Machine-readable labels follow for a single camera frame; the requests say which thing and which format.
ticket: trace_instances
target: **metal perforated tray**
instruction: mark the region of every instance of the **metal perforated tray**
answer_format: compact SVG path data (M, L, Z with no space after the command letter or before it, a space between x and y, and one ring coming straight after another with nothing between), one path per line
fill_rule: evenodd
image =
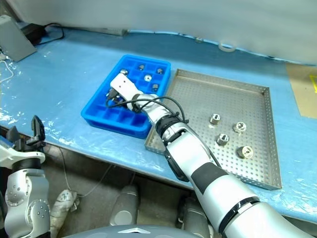
M221 166L240 180L265 189L282 188L274 134L269 88L178 69L167 95L183 107L189 125L210 147ZM177 110L169 100L169 107ZM212 114L220 114L218 125L210 124ZM244 133L235 133L233 125L243 121ZM225 146L219 146L220 133L229 135ZM254 155L241 159L237 148L249 145ZM145 146L162 154L164 146L153 128Z

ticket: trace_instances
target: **blue plastic tray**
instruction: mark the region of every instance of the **blue plastic tray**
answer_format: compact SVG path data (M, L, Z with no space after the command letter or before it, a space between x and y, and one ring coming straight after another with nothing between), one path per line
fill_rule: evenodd
M143 70L138 69L140 65L144 65ZM163 69L163 74L157 73L158 68ZM165 93L170 77L169 62L124 55L84 107L81 116L91 126L138 138L145 138L151 128L151 124L145 114L137 114L124 107L107 108L105 105L106 94L110 89L110 82L122 69L128 70L127 77L144 93L154 93L158 96L163 96ZM146 74L152 76L150 82L144 80ZM153 84L158 84L157 91L153 91Z

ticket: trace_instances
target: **metal nut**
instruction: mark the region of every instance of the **metal nut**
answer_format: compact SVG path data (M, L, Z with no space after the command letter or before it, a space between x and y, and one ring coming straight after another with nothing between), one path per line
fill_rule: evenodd
M229 141L229 136L228 135L223 134L223 133L219 134L218 139L217 139L217 144L218 145L225 145L225 144L228 143L228 141Z
M146 75L144 76L144 80L147 81L147 82L150 82L150 81L152 80L152 76L149 75L149 74L146 74Z
M157 73L158 73L158 74L163 74L163 69L158 68L158 69L157 69Z
M253 157L253 149L248 145L238 148L237 153L243 159L250 159Z
M219 114L213 114L210 117L210 123L211 124L217 125L219 121L220 121L220 115Z
M157 92L158 89L159 89L159 85L157 83L153 84L153 86L152 86L153 92Z
M138 69L142 71L144 69L144 64L139 65Z
M129 71L123 68L122 70L120 70L120 73L123 73L125 76L127 76Z
M236 133L242 133L247 129L247 125L244 122L237 122L234 126L233 126L233 130Z

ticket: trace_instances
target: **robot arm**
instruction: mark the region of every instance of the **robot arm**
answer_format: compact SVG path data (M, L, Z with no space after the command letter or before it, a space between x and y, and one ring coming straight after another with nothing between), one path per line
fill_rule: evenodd
M5 193L8 212L4 222L10 238L50 237L49 183L41 170L45 134L37 116L32 120L32 130L34 136L26 141L16 127L6 138L0 136L0 167L12 169Z
M140 92L123 74L111 87L130 110L142 108L166 146L165 157L176 177L190 181L212 226L227 238L311 238L260 202L244 183L211 162L211 152L177 115L154 102L156 95Z

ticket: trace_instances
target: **blue plastic sheet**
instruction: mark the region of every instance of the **blue plastic sheet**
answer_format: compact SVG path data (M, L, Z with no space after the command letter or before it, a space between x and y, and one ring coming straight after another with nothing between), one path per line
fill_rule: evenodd
M300 116L285 64L175 35L125 37L66 30L63 40L37 47L10 62L15 76L1 84L0 124L32 134L31 119L45 125L47 142L159 179L180 182L165 158L146 151L144 140L89 126L80 112L125 54L140 55L195 71L270 88L283 189L250 186L281 214L317 222L317 120ZM7 72L0 64L1 74Z

